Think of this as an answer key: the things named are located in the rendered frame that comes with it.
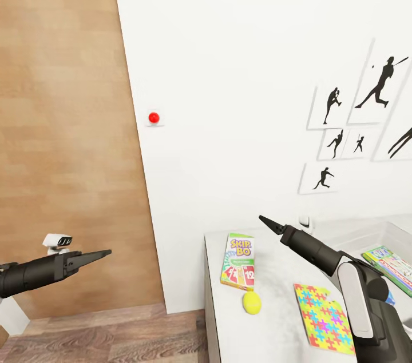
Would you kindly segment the tennis ball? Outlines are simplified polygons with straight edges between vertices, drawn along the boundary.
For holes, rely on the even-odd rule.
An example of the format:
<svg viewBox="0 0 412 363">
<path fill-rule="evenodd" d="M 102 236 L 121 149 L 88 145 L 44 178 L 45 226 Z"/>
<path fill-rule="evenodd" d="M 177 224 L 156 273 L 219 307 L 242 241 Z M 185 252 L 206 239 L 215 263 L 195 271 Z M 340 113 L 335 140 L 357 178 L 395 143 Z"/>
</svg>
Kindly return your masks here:
<svg viewBox="0 0 412 363">
<path fill-rule="evenodd" d="M 262 309 L 260 297 L 253 291 L 246 292 L 243 297 L 243 304 L 247 313 L 252 315 L 257 315 Z"/>
</svg>

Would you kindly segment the board game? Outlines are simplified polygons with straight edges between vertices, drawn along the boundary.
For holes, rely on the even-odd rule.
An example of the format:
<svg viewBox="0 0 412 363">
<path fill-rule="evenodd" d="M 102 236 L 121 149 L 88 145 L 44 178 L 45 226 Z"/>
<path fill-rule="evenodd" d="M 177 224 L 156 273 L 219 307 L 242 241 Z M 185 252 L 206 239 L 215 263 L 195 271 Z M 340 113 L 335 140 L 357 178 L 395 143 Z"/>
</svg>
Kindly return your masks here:
<svg viewBox="0 0 412 363">
<path fill-rule="evenodd" d="M 254 291 L 255 237 L 229 232 L 221 284 Z"/>
<path fill-rule="evenodd" d="M 363 257 L 412 297 L 412 266 L 385 246 L 364 252 Z"/>
<path fill-rule="evenodd" d="M 393 295 L 391 294 L 391 291 L 390 291 L 390 290 L 389 290 L 389 296 L 388 296 L 388 298 L 387 298 L 387 300 L 386 300 L 386 303 L 388 303 L 388 304 L 390 304 L 390 305 L 392 305 L 392 306 L 395 305 L 395 300 L 394 300 L 394 297 L 393 297 Z"/>
</svg>

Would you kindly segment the jigsaw puzzle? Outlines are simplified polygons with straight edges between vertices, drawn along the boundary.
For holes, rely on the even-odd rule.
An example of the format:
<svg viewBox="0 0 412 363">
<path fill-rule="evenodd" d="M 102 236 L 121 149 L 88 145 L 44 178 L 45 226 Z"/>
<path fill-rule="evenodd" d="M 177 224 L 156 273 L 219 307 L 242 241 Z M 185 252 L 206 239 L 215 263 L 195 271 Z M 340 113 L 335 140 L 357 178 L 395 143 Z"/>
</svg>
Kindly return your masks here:
<svg viewBox="0 0 412 363">
<path fill-rule="evenodd" d="M 328 302 L 325 288 L 294 284 L 312 348 L 356 357 L 348 317 L 337 302 Z"/>
</svg>

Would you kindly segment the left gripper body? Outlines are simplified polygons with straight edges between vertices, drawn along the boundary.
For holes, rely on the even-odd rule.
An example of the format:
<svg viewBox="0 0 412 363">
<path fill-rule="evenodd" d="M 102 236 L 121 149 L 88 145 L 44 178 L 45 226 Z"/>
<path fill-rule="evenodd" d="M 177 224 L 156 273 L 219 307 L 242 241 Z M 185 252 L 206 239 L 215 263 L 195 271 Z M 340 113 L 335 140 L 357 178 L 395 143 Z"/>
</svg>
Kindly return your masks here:
<svg viewBox="0 0 412 363">
<path fill-rule="evenodd" d="M 65 279 L 63 263 L 66 262 L 66 258 L 71 257 L 72 253 L 74 252 L 54 254 L 30 261 L 23 274 L 25 289 L 33 290 L 63 281 Z M 70 275 L 78 271 L 79 269 L 75 269 Z"/>
</svg>

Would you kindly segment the toy box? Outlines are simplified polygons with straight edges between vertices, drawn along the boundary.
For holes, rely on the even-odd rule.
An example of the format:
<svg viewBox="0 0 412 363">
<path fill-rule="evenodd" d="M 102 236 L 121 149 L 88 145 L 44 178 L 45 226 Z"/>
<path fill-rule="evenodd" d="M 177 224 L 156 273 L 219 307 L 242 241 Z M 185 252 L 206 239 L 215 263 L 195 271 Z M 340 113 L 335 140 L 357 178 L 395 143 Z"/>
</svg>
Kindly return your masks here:
<svg viewBox="0 0 412 363">
<path fill-rule="evenodd" d="M 403 229 L 392 224 L 391 222 L 383 221 L 378 224 L 373 224 L 365 228 L 354 230 L 336 237 L 332 237 L 322 241 L 324 245 L 336 250 L 359 258 L 373 266 L 368 260 L 363 257 L 363 253 L 369 250 L 376 249 L 380 246 L 385 246 L 390 251 L 401 257 L 404 261 L 412 266 L 412 234 L 405 232 Z M 350 259 L 343 256 L 339 264 L 348 262 Z M 373 266 L 374 267 L 374 266 Z M 338 287 L 340 284 L 337 276 L 337 270 L 329 277 L 326 276 Z M 394 297 L 395 305 L 402 326 L 408 335 L 412 334 L 412 297 L 410 297 L 397 284 L 392 282 L 387 276 L 383 276 L 391 294 Z"/>
</svg>

